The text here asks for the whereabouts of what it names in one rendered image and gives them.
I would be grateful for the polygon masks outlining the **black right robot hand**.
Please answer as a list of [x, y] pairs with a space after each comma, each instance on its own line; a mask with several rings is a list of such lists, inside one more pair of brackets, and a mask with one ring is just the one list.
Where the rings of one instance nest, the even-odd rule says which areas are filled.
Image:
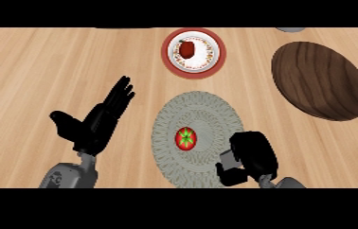
[[236, 132], [230, 138], [230, 150], [216, 163], [219, 181], [225, 186], [256, 182], [262, 176], [277, 178], [279, 162], [265, 135], [261, 132]]

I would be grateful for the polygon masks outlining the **dark brown wooden oval board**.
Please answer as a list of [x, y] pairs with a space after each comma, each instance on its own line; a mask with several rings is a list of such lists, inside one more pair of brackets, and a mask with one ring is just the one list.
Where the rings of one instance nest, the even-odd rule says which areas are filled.
[[332, 121], [358, 118], [358, 68], [332, 48], [284, 44], [271, 58], [277, 89], [308, 115]]

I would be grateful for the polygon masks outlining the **red cupcake with green star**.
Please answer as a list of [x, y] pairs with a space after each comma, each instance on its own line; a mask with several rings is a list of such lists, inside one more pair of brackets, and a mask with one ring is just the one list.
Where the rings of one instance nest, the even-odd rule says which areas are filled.
[[197, 135], [196, 131], [190, 127], [184, 127], [178, 130], [175, 135], [175, 144], [179, 150], [190, 151], [196, 147]]

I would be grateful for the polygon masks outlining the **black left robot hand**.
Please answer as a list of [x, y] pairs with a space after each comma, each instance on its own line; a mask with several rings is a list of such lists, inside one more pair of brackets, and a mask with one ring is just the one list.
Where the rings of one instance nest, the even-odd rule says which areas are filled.
[[110, 143], [117, 121], [135, 97], [131, 78], [123, 76], [104, 100], [98, 103], [83, 121], [63, 111], [51, 113], [58, 135], [74, 143], [73, 149], [97, 156]]

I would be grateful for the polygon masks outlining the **dark red pepper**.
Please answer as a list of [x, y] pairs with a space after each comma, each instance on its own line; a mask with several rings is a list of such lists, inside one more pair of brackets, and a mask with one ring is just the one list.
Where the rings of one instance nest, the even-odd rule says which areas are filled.
[[190, 41], [181, 42], [179, 54], [184, 59], [190, 59], [194, 56], [194, 42], [190, 42]]

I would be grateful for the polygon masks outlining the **red-rimmed white bowl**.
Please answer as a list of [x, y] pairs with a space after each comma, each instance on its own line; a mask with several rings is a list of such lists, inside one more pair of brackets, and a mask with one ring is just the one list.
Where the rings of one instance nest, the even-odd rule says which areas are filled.
[[162, 57], [166, 68], [176, 76], [185, 79], [206, 79], [225, 63], [224, 41], [206, 28], [181, 28], [166, 37]]

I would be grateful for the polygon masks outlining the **round grey woven placemat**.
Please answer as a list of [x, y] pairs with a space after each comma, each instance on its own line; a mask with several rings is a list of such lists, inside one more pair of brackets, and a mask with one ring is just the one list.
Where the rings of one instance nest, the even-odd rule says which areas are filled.
[[[193, 128], [197, 135], [190, 151], [179, 150], [175, 144], [184, 127]], [[242, 119], [219, 96], [193, 91], [168, 102], [153, 126], [151, 149], [157, 167], [178, 188], [222, 187], [216, 163], [230, 149], [230, 137], [242, 131]]]

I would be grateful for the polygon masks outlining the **grey round object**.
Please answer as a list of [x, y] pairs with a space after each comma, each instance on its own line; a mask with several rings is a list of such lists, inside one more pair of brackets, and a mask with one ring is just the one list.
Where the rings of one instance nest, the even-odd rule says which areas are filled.
[[277, 27], [277, 29], [283, 32], [296, 33], [301, 32], [305, 27]]

